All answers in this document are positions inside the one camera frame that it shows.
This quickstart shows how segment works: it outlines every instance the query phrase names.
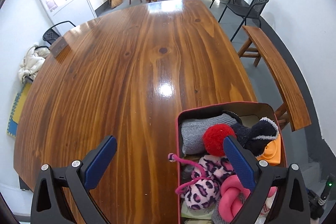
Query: storage box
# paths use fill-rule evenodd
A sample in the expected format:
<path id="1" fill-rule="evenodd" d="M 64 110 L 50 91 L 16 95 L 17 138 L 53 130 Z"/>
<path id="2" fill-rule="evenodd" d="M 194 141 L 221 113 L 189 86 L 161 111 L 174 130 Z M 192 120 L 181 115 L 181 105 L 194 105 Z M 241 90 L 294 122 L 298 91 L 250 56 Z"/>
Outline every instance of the storage box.
<path id="1" fill-rule="evenodd" d="M 273 120 L 278 125 L 278 121 L 274 114 L 274 110 L 272 109 L 270 105 L 264 104 L 264 103 L 229 102 L 229 103 L 224 103 L 224 104 L 210 105 L 206 107 L 199 107 L 199 108 L 185 110 L 181 112 L 176 119 L 176 138 L 177 138 L 177 153 L 176 154 L 179 157 L 183 156 L 183 153 L 182 153 L 183 138 L 181 134 L 181 125 L 184 120 L 186 119 L 206 119 L 206 118 L 220 116 L 223 110 L 231 111 L 237 114 L 241 118 L 243 124 L 248 127 L 251 127 L 263 117 L 267 117 Z M 280 139 L 280 144 L 281 144 L 281 149 L 280 149 L 281 159 L 280 159 L 279 166 L 287 167 L 286 154 L 285 154 L 282 136 Z M 177 163 L 177 176 L 178 176 L 179 185 L 180 185 L 180 171 L 181 171 L 180 163 Z M 180 197 L 178 196 L 179 224 L 181 221 L 180 208 L 181 208 Z"/>

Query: orange object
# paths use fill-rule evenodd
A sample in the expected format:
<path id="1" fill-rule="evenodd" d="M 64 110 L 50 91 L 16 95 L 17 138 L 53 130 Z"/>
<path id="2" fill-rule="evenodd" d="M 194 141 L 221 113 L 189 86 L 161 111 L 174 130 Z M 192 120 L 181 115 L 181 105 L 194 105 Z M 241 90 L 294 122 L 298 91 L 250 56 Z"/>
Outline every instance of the orange object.
<path id="1" fill-rule="evenodd" d="M 281 135 L 271 141 L 265 148 L 264 153 L 257 160 L 266 160 L 271 165 L 278 165 L 281 159 Z"/>

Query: wood grain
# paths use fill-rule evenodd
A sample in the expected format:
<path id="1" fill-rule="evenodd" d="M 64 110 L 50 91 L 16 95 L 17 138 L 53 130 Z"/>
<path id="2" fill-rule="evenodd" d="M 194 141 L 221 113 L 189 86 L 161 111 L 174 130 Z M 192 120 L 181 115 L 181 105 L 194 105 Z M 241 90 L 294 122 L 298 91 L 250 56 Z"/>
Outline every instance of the wood grain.
<path id="1" fill-rule="evenodd" d="M 34 80 L 14 168 L 34 189 L 42 164 L 69 165 L 108 134 L 118 150 L 92 196 L 112 223 L 177 223 L 175 119 L 185 109 L 256 101 L 230 40 L 199 0 L 109 13 L 68 31 Z M 74 203 L 70 202 L 80 220 Z"/>
<path id="2" fill-rule="evenodd" d="M 292 131 L 311 124 L 305 100 L 286 62 L 266 34 L 257 27 L 243 26 L 268 66 L 289 115 Z"/>

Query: white puffer jacket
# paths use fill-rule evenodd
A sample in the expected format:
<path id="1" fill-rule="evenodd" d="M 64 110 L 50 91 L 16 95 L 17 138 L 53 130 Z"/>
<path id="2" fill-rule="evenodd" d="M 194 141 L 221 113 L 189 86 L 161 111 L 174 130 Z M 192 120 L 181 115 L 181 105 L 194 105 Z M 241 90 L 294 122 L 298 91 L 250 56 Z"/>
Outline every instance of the white puffer jacket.
<path id="1" fill-rule="evenodd" d="M 36 50 L 37 47 L 38 45 L 33 45 L 20 63 L 20 69 L 17 74 L 22 83 L 24 82 L 25 76 L 29 76 L 33 80 L 35 79 L 46 57 L 50 53 L 49 49 L 45 47 Z"/>

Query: pink box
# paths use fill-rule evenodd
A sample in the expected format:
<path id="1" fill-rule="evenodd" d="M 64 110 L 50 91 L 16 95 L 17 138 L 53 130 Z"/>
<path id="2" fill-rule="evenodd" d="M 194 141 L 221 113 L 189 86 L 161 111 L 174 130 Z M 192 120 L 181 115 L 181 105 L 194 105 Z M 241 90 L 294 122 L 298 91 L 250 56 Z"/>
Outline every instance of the pink box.
<path id="1" fill-rule="evenodd" d="M 205 107 L 199 107 L 194 109 L 188 109 L 182 111 L 179 116 L 176 118 L 176 143 L 177 143 L 177 152 L 176 154 L 180 156 L 182 154 L 182 135 L 181 135 L 181 124 L 186 119 L 206 119 L 211 117 L 216 117 L 222 114 L 223 110 L 231 111 L 237 114 L 239 117 L 244 116 L 257 116 L 258 119 L 267 117 L 273 120 L 279 127 L 278 120 L 274 114 L 273 108 L 264 103 L 257 102 L 228 102 L 223 104 L 210 105 Z M 283 138 L 281 135 L 281 161 L 279 166 L 287 166 L 285 148 L 283 144 Z M 180 185 L 180 163 L 177 162 L 177 179 L 178 185 Z M 177 197 L 178 204 L 178 223 L 181 224 L 181 204 L 180 196 Z"/>

